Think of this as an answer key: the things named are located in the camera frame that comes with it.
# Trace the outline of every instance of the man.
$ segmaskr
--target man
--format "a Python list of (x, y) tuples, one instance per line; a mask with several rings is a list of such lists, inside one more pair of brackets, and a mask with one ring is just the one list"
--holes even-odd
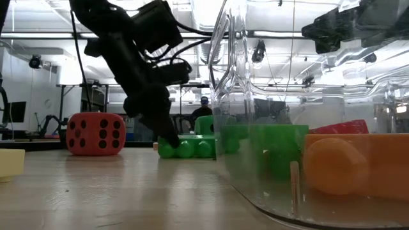
[[(209, 98), (207, 98), (207, 96), (202, 96), (200, 99), (200, 104), (202, 106), (193, 111), (192, 115), (190, 115), (190, 119), (193, 121), (193, 123), (201, 116), (209, 116), (213, 114), (212, 109), (209, 108)], [(193, 131), (194, 126), (191, 126), (189, 122), (186, 122), (186, 125), (190, 131)]]

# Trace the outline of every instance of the red die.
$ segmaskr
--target red die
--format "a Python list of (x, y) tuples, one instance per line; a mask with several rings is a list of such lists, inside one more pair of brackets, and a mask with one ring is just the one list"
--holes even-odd
[(73, 155), (117, 155), (125, 144), (125, 122), (117, 114), (82, 112), (68, 122), (66, 145)]

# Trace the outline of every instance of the wooden table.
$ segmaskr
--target wooden table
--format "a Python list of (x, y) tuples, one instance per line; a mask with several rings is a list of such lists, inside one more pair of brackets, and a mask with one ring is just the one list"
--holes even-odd
[(289, 229), (251, 206), (212, 160), (43, 151), (26, 153), (24, 170), (0, 184), (0, 229)]

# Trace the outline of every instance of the transparent container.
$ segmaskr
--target transparent container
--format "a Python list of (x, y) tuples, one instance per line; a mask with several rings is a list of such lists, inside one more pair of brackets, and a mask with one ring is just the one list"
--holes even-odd
[[(409, 227), (409, 1), (223, 1), (220, 171), (303, 227)], [(228, 67), (215, 80), (228, 31)]]

